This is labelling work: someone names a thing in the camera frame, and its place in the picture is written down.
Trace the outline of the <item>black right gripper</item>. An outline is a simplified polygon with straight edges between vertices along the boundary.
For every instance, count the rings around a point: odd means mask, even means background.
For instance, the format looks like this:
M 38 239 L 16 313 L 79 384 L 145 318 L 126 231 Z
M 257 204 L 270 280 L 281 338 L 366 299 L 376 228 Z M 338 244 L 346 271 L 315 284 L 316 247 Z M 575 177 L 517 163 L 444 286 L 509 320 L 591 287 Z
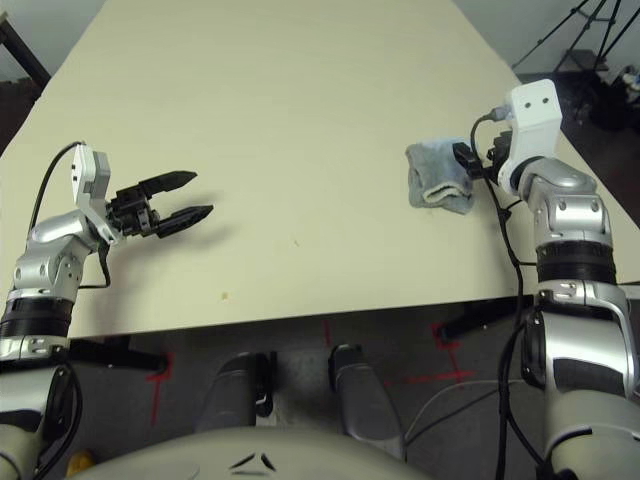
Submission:
M 502 131 L 493 139 L 493 146 L 487 151 L 489 172 L 497 175 L 509 158 L 512 140 L 511 131 Z M 468 174 L 476 173 L 476 157 L 469 145 L 464 142 L 456 142 L 452 145 L 455 160 Z

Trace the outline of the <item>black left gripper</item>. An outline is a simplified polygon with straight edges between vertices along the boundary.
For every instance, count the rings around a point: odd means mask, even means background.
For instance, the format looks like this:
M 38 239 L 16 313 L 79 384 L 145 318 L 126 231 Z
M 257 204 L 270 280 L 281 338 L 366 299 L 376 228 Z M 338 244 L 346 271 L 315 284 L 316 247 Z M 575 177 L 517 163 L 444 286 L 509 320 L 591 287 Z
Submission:
M 110 224 L 124 237 L 155 234 L 158 238 L 174 235 L 196 225 L 213 211 L 213 205 L 187 207 L 159 221 L 159 214 L 149 204 L 153 194 L 182 188 L 196 177 L 196 172 L 176 170 L 117 191 L 106 206 Z

